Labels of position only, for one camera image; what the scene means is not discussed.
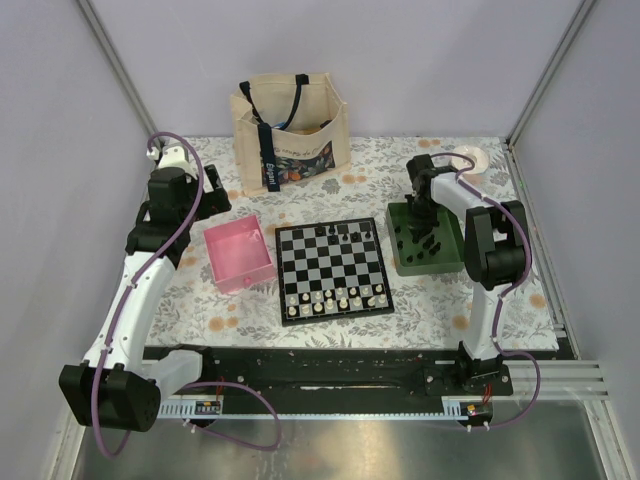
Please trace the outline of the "green plastic tray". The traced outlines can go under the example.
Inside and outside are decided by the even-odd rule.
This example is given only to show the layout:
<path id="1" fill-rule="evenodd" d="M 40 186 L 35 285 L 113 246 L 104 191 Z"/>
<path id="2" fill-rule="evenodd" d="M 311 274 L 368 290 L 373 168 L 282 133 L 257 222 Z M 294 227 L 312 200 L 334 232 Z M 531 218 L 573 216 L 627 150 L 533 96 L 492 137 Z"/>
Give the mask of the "green plastic tray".
<path id="1" fill-rule="evenodd" d="M 464 269 L 464 237 L 458 218 L 439 206 L 432 226 L 415 221 L 406 202 L 386 211 L 393 258 L 400 276 L 456 273 Z"/>

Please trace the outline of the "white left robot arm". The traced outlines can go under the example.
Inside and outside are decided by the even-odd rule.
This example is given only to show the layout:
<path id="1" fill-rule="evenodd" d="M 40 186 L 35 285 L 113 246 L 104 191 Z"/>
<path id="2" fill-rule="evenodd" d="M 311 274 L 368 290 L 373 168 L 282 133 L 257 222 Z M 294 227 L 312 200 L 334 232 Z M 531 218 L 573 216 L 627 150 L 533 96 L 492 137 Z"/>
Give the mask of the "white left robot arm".
<path id="1" fill-rule="evenodd" d="M 107 317 L 82 361 L 64 366 L 59 376 L 62 394 L 82 426 L 145 432 L 161 403 L 183 386 L 196 395 L 216 386 L 215 368 L 195 351 L 174 350 L 151 366 L 143 363 L 151 324 L 191 242 L 191 227 L 231 208 L 216 168 L 191 163 L 192 151 L 175 139 L 148 153 L 157 165 L 127 237 Z"/>

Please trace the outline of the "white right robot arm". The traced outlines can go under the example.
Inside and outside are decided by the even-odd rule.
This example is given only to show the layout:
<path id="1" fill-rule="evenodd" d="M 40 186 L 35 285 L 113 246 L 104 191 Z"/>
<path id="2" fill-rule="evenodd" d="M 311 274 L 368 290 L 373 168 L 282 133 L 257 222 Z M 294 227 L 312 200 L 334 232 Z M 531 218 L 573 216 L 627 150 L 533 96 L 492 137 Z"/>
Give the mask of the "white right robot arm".
<path id="1" fill-rule="evenodd" d="M 524 206 L 517 200 L 499 203 L 463 179 L 474 168 L 436 167 L 429 154 L 407 162 L 412 193 L 407 196 L 408 231 L 424 243 L 435 232 L 439 211 L 464 223 L 462 257 L 473 285 L 469 327 L 459 341 L 445 387 L 475 396 L 513 394 L 504 360 L 510 354 L 500 346 L 501 312 L 505 297 L 528 276 L 532 253 Z"/>

